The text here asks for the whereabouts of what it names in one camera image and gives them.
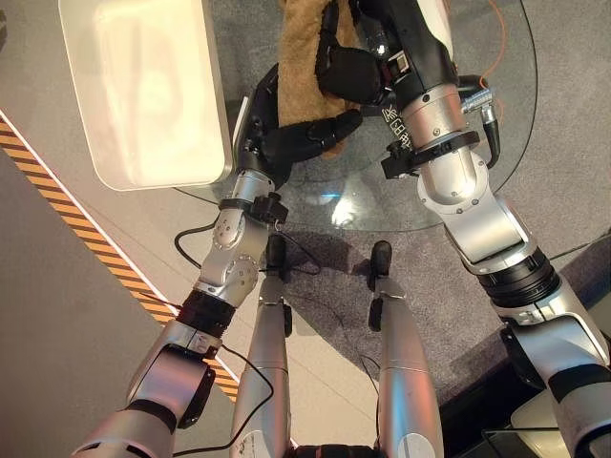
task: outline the orange cable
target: orange cable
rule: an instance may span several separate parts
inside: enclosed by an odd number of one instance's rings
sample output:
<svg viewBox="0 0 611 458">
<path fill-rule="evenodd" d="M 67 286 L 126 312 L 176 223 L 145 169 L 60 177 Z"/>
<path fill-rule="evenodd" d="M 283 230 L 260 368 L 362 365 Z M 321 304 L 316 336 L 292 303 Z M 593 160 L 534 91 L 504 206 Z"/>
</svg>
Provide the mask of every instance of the orange cable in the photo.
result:
<svg viewBox="0 0 611 458">
<path fill-rule="evenodd" d="M 500 64 L 500 61 L 503 60 L 503 55 L 505 54 L 505 48 L 507 47 L 507 29 L 505 27 L 505 20 L 503 19 L 503 14 L 500 12 L 500 9 L 498 8 L 498 6 L 495 3 L 495 0 L 488 0 L 488 3 L 490 3 L 490 6 L 493 8 L 493 10 L 495 10 L 496 17 L 498 18 L 498 22 L 500 23 L 501 42 L 500 42 L 500 51 L 498 52 L 498 56 L 496 57 L 495 62 L 493 63 L 493 65 L 491 65 L 488 68 L 488 70 L 486 70 L 486 72 L 484 72 L 479 77 L 479 86 L 481 86 L 482 89 L 485 88 L 484 78 L 489 76 L 495 70 L 498 64 Z"/>
</svg>

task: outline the brown plush toy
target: brown plush toy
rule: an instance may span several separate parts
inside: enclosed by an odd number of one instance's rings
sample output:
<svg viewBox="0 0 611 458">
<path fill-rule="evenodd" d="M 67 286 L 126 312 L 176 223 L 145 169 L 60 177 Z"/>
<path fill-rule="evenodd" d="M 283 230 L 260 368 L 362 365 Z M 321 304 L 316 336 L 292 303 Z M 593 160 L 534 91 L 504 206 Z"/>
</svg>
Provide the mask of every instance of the brown plush toy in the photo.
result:
<svg viewBox="0 0 611 458">
<path fill-rule="evenodd" d="M 314 66 L 320 41 L 323 10 L 328 0 L 280 0 L 284 8 L 283 34 L 280 40 L 278 69 L 278 117 L 281 126 L 340 115 L 356 108 L 318 88 Z M 337 40 L 341 46 L 354 48 L 358 38 L 352 23 L 348 0 L 339 0 Z M 338 143 L 323 157 L 338 155 L 344 143 Z"/>
</svg>

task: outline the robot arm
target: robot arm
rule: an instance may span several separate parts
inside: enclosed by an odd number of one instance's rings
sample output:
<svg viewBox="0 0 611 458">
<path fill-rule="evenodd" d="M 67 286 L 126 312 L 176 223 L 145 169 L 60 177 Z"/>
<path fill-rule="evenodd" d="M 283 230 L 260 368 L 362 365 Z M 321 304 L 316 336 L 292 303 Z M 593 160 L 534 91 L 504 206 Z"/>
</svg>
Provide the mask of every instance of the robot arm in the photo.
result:
<svg viewBox="0 0 611 458">
<path fill-rule="evenodd" d="M 471 151 L 477 135 L 467 131 L 442 2 L 360 5 L 383 24 L 405 62 L 391 83 L 414 151 L 386 159 L 387 177 L 419 168 L 421 201 L 443 220 L 465 267 L 507 324 L 505 341 L 521 347 L 553 394 L 571 455 L 590 456 L 590 444 L 611 435 L 609 350 L 519 216 L 493 194 L 486 164 Z M 485 122 L 492 122 L 489 114 Z"/>
<path fill-rule="evenodd" d="M 277 78 L 276 66 L 249 100 L 234 152 L 236 185 L 231 198 L 221 201 L 212 248 L 193 291 L 137 369 L 127 406 L 107 418 L 74 457 L 172 456 L 176 428 L 199 419 L 214 383 L 216 374 L 203 359 L 216 356 L 224 330 L 257 284 L 269 226 L 286 219 L 276 189 L 288 179 L 292 163 L 318 156 L 360 125 L 360 114 L 348 111 L 279 128 Z M 256 364 L 264 356 L 251 359 Z"/>
</svg>

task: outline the hazard tape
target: hazard tape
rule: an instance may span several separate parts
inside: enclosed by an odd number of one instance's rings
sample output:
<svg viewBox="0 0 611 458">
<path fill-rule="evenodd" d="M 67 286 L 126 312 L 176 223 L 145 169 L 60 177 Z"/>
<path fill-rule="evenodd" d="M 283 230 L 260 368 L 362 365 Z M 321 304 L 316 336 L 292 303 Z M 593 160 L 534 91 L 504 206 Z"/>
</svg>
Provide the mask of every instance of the hazard tape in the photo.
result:
<svg viewBox="0 0 611 458">
<path fill-rule="evenodd" d="M 147 281 L 130 265 L 127 257 L 119 253 L 115 243 L 102 234 L 89 215 L 85 215 L 71 196 L 66 194 L 56 177 L 50 175 L 46 167 L 21 141 L 11 126 L 0 117 L 0 147 L 14 164 L 38 190 L 55 212 L 64 220 L 95 256 L 108 268 L 115 278 L 132 294 L 142 308 L 161 325 L 173 320 L 175 314 Z M 227 366 L 217 358 L 205 360 L 217 373 L 215 384 L 231 401 L 236 402 L 238 381 Z"/>
</svg>

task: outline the glass table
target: glass table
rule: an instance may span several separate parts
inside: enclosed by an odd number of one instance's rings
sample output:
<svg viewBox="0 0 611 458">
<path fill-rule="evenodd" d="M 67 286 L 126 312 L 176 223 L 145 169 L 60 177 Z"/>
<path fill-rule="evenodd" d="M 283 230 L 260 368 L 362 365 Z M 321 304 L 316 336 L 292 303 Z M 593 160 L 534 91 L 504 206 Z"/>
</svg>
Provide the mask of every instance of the glass table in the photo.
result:
<svg viewBox="0 0 611 458">
<path fill-rule="evenodd" d="M 252 25 L 247 15 L 230 15 L 221 5 L 213 4 L 223 85 L 228 80 L 224 87 L 227 100 L 240 100 L 249 93 L 273 65 L 277 55 L 274 50 L 279 36 L 277 23 L 282 23 L 281 12 L 275 0 L 262 4 L 261 8 L 272 11 L 269 27 Z M 534 50 L 522 9 L 517 1 L 502 2 L 499 7 L 507 43 L 500 63 L 488 77 L 495 91 L 501 141 L 500 160 L 490 171 L 494 191 L 509 179 L 523 156 L 532 128 L 537 93 Z M 495 11 L 487 0 L 454 0 L 450 19 L 454 61 L 459 74 L 483 74 L 501 50 L 501 25 Z M 234 34 L 226 34 L 229 26 L 233 31 L 241 30 L 246 34 L 250 31 L 249 41 L 240 43 Z M 235 68 L 241 55 L 247 57 L 243 62 L 251 62 L 247 69 Z M 240 71 L 237 84 L 234 71 Z M 467 117 L 470 127 L 480 136 L 475 151 L 487 160 L 490 152 L 479 113 Z M 341 227 L 377 232 L 413 231 L 439 223 L 438 217 L 419 201 L 417 178 L 385 179 L 380 161 L 388 155 L 386 147 L 394 140 L 381 116 L 366 117 L 339 156 L 318 157 L 296 164 L 290 181 L 280 190 L 283 204 L 289 209 L 288 221 L 311 229 Z M 183 190 L 204 198 L 220 199 L 230 193 L 232 187 L 233 179 L 230 178 L 213 186 Z"/>
</svg>

